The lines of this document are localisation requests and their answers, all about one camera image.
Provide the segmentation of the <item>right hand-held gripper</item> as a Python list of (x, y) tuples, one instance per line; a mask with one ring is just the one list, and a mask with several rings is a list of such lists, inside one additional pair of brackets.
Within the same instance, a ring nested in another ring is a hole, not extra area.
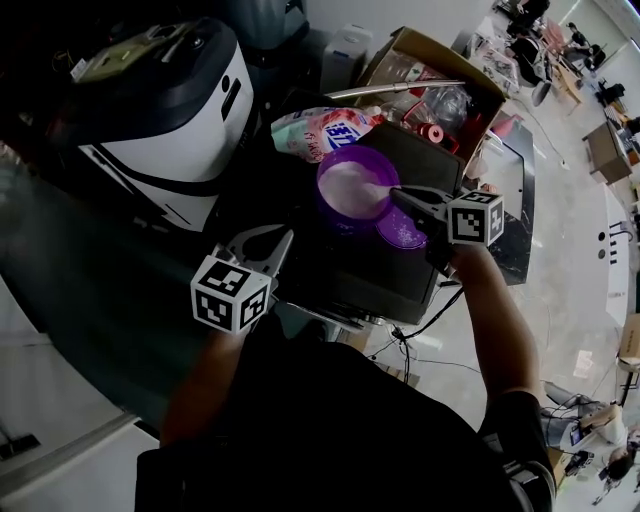
[(404, 185), (391, 188), (390, 198), (427, 235), (427, 262), (440, 273), (451, 272), (455, 246), (490, 247), (504, 233), (502, 195), (468, 192), (450, 201), (439, 189)]

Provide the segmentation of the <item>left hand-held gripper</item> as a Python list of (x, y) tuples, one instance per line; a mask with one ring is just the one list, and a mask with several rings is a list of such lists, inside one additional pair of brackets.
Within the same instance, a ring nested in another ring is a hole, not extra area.
[(250, 330), (267, 311), (272, 277), (284, 264), (293, 238), (286, 225), (264, 225), (216, 247), (190, 282), (193, 318), (225, 333)]

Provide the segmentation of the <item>white powder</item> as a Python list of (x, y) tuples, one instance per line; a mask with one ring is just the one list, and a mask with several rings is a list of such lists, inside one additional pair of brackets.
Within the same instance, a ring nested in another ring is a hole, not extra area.
[(329, 167), (319, 178), (321, 197), (337, 213), (357, 220), (371, 220), (384, 210), (389, 198), (378, 201), (364, 185), (379, 184), (376, 174), (354, 161), (343, 161)]

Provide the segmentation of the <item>person's right forearm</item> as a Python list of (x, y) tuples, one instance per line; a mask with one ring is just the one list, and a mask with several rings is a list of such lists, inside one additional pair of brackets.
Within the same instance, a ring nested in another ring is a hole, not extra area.
[(535, 338), (488, 249), (458, 245), (451, 261), (462, 285), (489, 401), (510, 392), (540, 394)]

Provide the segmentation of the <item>person's left forearm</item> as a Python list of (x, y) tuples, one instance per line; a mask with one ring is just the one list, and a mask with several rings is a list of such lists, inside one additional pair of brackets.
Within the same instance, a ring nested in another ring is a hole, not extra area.
[(211, 427), (228, 400), (245, 338), (210, 333), (194, 367), (171, 396), (161, 446), (198, 438)]

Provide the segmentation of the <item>pink detergent refill pouch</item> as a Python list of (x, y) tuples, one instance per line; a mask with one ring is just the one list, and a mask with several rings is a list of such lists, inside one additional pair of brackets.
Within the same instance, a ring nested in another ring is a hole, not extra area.
[(271, 137), (278, 152), (320, 163), (333, 151), (355, 144), (383, 121), (378, 106), (315, 107), (274, 121)]

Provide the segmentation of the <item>purple plastic lid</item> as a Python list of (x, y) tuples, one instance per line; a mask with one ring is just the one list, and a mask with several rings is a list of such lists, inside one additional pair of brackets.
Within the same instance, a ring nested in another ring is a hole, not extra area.
[(376, 229), (388, 244), (398, 249), (415, 250), (424, 247), (427, 242), (426, 235), (419, 231), (414, 221), (397, 207), (393, 207), (377, 223)]

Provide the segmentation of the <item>red plastic reel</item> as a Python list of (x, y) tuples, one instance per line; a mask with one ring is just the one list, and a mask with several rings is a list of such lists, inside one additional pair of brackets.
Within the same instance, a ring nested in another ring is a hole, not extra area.
[(459, 149), (457, 140), (447, 134), (444, 129), (437, 124), (422, 123), (417, 127), (417, 133), (422, 138), (441, 146), (452, 154), (455, 154)]

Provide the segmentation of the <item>purple plastic tub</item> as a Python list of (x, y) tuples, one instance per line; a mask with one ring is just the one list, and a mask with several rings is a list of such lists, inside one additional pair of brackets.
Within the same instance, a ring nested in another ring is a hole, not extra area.
[(324, 158), (316, 171), (316, 196), (318, 208), (327, 218), (328, 222), (342, 232), (363, 231), (373, 228), (393, 208), (391, 198), (386, 200), (381, 214), (371, 220), (351, 219), (334, 211), (321, 197), (318, 180), (320, 176), (332, 165), (343, 161), (354, 161), (373, 171), (380, 184), (399, 185), (399, 176), (391, 161), (379, 151), (362, 145), (351, 145), (340, 148)]

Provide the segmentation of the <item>black washing machine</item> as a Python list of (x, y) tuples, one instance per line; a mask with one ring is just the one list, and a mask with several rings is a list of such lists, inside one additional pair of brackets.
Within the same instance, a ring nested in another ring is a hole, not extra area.
[[(460, 189), (464, 160), (399, 127), (383, 123), (359, 145), (384, 156), (403, 185), (449, 194)], [(312, 308), (348, 308), (359, 317), (417, 323), (436, 279), (425, 249), (395, 248), (376, 228), (340, 233), (320, 204), (318, 165), (277, 151), (271, 151), (269, 164), (263, 188), (269, 194), (267, 211), (294, 230), (280, 277), (282, 298)]]

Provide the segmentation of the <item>black marble sink cabinet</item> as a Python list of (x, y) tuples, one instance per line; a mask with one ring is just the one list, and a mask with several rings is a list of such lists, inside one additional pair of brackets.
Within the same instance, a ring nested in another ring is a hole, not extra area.
[[(494, 123), (508, 116), (501, 111)], [(494, 186), (504, 198), (505, 229), (490, 247), (509, 286), (527, 281), (534, 228), (535, 157), (532, 133), (517, 123), (505, 138), (486, 137), (477, 155), (484, 173), (476, 180), (464, 177), (464, 190), (485, 184)]]

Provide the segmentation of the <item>clear crumpled plastic bag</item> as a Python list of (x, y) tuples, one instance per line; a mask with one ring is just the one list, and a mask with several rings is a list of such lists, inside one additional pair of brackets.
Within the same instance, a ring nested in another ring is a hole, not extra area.
[(450, 131), (464, 124), (470, 101), (471, 97), (460, 85), (429, 88), (424, 94), (425, 104), (433, 111), (441, 126)]

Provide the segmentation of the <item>pink plastic jug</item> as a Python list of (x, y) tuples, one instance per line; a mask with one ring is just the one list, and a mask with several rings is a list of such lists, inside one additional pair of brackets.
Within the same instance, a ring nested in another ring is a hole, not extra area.
[(491, 127), (491, 131), (498, 138), (505, 139), (511, 133), (514, 126), (521, 121), (522, 117), (518, 114), (508, 115), (498, 119)]

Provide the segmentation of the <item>silver metal tube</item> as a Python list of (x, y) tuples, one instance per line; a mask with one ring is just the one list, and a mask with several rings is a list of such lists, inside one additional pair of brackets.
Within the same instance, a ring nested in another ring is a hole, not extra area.
[(341, 90), (331, 93), (326, 93), (326, 96), (332, 100), (342, 100), (349, 98), (358, 98), (368, 95), (376, 95), (380, 93), (400, 93), (412, 89), (424, 89), (424, 88), (443, 88), (464, 85), (465, 82), (461, 80), (425, 80), (416, 82), (397, 82), (385, 85), (368, 85), (353, 89)]

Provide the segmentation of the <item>open brown cardboard box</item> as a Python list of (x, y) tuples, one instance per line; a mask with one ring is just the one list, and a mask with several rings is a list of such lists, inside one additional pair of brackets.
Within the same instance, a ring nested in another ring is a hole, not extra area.
[(475, 104), (472, 111), (477, 113), (476, 116), (467, 117), (461, 135), (456, 136), (459, 143), (457, 156), (468, 165), (504, 105), (504, 93), (469, 60), (435, 39), (406, 26), (391, 33), (390, 40), (374, 54), (357, 85), (374, 85), (376, 74), (383, 69), (383, 61), (392, 51), (412, 57), (444, 78), (464, 82), (463, 87)]

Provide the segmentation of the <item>white crate of small parts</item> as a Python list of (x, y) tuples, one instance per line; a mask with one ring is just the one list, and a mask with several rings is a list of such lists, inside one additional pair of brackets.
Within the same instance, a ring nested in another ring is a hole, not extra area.
[(516, 62), (496, 49), (490, 39), (474, 34), (469, 60), (503, 92), (512, 93), (520, 89)]

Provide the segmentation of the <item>small white appliance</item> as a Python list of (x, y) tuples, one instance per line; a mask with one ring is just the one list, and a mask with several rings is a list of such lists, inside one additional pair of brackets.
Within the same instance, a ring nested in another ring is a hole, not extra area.
[(373, 34), (347, 24), (326, 45), (322, 55), (319, 91), (323, 94), (350, 89), (364, 66)]

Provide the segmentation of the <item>brown wooden desk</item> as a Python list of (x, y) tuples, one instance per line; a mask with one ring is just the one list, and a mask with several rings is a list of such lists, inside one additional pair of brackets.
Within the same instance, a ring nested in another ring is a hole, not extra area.
[(582, 141), (591, 162), (589, 174), (597, 183), (612, 185), (632, 174), (628, 154), (610, 121), (605, 121)]

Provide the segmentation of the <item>white bathtub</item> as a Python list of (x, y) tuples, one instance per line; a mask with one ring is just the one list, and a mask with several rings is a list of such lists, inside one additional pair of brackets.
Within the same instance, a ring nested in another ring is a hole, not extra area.
[(603, 275), (604, 313), (614, 326), (623, 327), (630, 300), (630, 252), (635, 241), (628, 212), (606, 184), (594, 191), (593, 210), (598, 270)]

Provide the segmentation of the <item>dark grey appliance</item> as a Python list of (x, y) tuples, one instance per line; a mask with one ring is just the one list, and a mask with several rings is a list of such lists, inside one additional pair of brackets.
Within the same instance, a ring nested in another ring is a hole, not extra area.
[(304, 0), (245, 0), (243, 54), (253, 66), (269, 68), (307, 36)]

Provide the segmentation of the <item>closed cardboard box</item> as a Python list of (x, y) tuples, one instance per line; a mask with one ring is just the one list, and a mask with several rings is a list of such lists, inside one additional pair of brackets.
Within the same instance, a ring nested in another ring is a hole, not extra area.
[(640, 370), (640, 313), (631, 314), (626, 319), (618, 358), (622, 363)]

